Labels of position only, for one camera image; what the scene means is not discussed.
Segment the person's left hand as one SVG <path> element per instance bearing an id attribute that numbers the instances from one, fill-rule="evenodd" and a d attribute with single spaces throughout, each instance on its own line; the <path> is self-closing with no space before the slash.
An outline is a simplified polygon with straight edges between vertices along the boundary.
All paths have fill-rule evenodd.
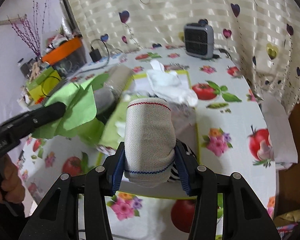
<path id="1" fill-rule="evenodd" d="M 20 204 L 25 198 L 25 188 L 18 176 L 18 168 L 11 161 L 8 154 L 4 155 L 4 180 L 0 189 L 5 192 L 5 200 L 14 204 Z M 3 203 L 3 197 L 0 192 L 0 203 Z"/>

